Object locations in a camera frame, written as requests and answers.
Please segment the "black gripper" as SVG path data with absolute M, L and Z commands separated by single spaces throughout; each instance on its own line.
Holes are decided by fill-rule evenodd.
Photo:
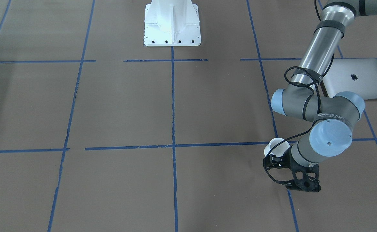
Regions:
M 267 155 L 263 158 L 263 167 L 266 169 L 290 168 L 293 162 L 291 150 L 286 150 L 280 158 L 275 155 Z

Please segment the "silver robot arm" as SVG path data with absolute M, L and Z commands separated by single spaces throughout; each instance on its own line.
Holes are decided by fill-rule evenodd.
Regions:
M 271 99 L 275 112 L 312 122 L 296 144 L 275 154 L 275 149 L 286 144 L 280 141 L 273 148 L 267 146 L 263 165 L 266 170 L 315 167 L 337 156 L 352 143 L 352 131 L 365 109 L 358 94 L 343 91 L 333 97 L 319 94 L 319 85 L 332 64 L 334 51 L 345 36 L 346 28 L 359 16 L 377 15 L 377 0 L 329 0 L 320 14 L 311 43 L 295 72 L 285 80 L 288 86 L 278 89 Z

